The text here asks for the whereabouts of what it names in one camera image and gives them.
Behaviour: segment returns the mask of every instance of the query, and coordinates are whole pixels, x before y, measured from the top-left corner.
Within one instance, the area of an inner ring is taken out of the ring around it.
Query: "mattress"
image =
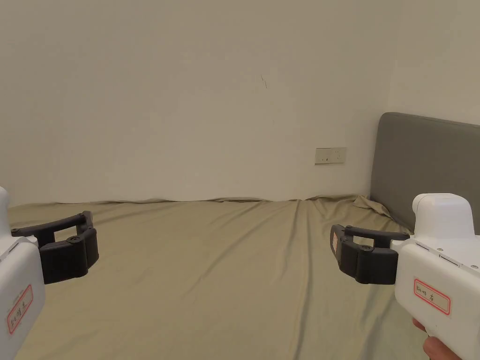
[[[356,283],[330,250],[336,223],[404,231],[378,203],[34,204],[9,216],[18,228],[83,210],[100,259],[47,286],[17,360],[425,358],[394,287]]]

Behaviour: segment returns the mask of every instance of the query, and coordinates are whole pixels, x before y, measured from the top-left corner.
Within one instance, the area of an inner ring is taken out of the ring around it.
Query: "wall socket panel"
[[[346,158],[346,147],[324,147],[315,150],[315,165],[343,164]]]

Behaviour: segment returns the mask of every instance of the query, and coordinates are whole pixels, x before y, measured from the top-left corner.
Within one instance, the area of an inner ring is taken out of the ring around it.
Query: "finger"
[[[414,324],[418,329],[420,329],[421,331],[427,332],[427,331],[425,330],[425,327],[424,327],[422,324],[420,324],[417,319],[413,319],[413,324]]]
[[[423,351],[431,360],[461,360],[443,342],[436,337],[429,337],[423,343]]]

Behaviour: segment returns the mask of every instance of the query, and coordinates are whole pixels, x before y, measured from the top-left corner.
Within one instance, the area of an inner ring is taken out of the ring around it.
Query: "handwritten label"
[[[413,283],[413,293],[425,301],[427,304],[433,306],[437,310],[443,312],[445,315],[450,315],[452,302],[448,296],[425,284],[423,281],[415,279]]]
[[[338,238],[336,237],[336,233],[333,233],[332,245],[333,245],[333,251],[335,251],[335,254],[336,254],[336,247],[338,245]]]
[[[22,320],[23,316],[26,314],[32,302],[33,302],[32,285],[28,285],[26,290],[21,294],[20,298],[18,299],[18,301],[15,303],[14,307],[12,308],[12,310],[10,310],[10,313],[8,314],[7,325],[8,325],[8,332],[10,333],[10,335],[15,332],[15,329],[20,324],[20,321]]]

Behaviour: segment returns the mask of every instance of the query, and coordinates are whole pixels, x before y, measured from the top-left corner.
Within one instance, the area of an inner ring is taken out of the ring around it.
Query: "upholstered headboard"
[[[400,113],[385,113],[378,125],[371,199],[410,230],[413,198],[450,192],[472,207],[480,231],[480,126]]]

